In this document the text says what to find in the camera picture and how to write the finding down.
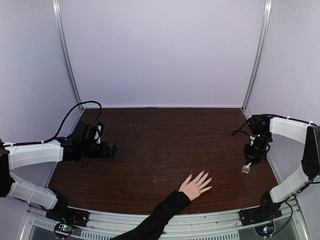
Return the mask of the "glitter nail polish bottle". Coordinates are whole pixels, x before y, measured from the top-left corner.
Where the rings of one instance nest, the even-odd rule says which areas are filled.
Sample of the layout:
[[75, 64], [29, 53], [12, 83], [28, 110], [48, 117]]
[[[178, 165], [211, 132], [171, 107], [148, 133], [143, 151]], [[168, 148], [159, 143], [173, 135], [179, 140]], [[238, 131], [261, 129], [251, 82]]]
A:
[[251, 170], [251, 165], [252, 165], [251, 162], [248, 163], [248, 164], [243, 165], [243, 167], [241, 168], [241, 172], [243, 174], [248, 174], [250, 172], [250, 170]]

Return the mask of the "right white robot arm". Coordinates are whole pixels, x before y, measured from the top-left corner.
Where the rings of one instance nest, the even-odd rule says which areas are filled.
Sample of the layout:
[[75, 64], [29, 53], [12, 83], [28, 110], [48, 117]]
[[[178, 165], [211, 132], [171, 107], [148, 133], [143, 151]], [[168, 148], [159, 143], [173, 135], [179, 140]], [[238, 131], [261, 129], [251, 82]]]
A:
[[272, 136], [282, 136], [304, 145], [301, 164], [282, 183], [265, 192], [256, 210], [259, 220], [268, 220], [287, 198], [298, 194], [320, 175], [320, 126], [313, 122], [275, 114], [252, 115], [247, 126], [253, 133], [244, 145], [246, 168], [267, 158]]

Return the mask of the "black sleeved forearm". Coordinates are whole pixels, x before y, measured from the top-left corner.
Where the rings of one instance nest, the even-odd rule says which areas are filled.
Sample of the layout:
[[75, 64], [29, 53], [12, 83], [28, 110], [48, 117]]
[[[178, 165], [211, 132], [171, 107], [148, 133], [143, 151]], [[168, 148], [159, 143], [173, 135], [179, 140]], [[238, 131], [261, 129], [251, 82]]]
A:
[[113, 240], [158, 240], [165, 226], [175, 215], [179, 214], [191, 201], [182, 192], [174, 190], [153, 212], [142, 221], [136, 228], [118, 235]]

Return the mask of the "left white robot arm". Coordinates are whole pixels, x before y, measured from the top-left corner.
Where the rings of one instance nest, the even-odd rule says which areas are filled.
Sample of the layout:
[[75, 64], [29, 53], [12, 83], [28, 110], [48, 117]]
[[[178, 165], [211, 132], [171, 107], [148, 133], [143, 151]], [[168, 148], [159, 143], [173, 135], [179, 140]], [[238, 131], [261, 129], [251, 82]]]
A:
[[59, 137], [49, 142], [37, 144], [0, 144], [0, 196], [11, 197], [27, 203], [39, 205], [57, 217], [61, 222], [72, 218], [68, 201], [56, 190], [41, 187], [12, 173], [12, 170], [43, 164], [76, 161], [83, 158], [114, 158], [117, 147], [113, 141], [99, 139], [92, 141], [71, 140]]

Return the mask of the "person's bare hand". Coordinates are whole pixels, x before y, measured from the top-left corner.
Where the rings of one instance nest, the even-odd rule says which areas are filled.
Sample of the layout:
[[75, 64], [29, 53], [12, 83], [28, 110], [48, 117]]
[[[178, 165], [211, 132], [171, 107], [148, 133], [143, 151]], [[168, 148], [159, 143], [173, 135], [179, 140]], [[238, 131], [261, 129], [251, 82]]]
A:
[[192, 179], [193, 175], [190, 174], [180, 185], [178, 192], [184, 193], [191, 202], [194, 201], [212, 188], [210, 185], [212, 177], [209, 177], [209, 175], [209, 172], [203, 170]]

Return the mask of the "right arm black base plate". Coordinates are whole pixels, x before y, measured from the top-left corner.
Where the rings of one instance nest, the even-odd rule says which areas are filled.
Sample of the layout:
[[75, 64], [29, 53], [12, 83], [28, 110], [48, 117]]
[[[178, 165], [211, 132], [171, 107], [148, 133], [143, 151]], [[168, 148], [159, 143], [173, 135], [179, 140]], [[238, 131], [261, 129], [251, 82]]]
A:
[[271, 221], [274, 218], [281, 217], [282, 211], [280, 209], [272, 210], [271, 212], [264, 212], [260, 207], [243, 208], [239, 212], [239, 218], [242, 226], [255, 225], [262, 222]]

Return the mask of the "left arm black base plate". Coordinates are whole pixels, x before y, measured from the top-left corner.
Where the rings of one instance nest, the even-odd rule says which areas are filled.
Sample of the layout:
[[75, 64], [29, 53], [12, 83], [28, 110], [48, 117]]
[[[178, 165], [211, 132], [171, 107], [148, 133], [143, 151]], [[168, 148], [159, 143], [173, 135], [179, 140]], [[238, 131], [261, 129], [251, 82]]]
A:
[[45, 217], [71, 227], [86, 227], [89, 215], [88, 211], [68, 207], [65, 216], [58, 216], [58, 213], [53, 210], [46, 210]]

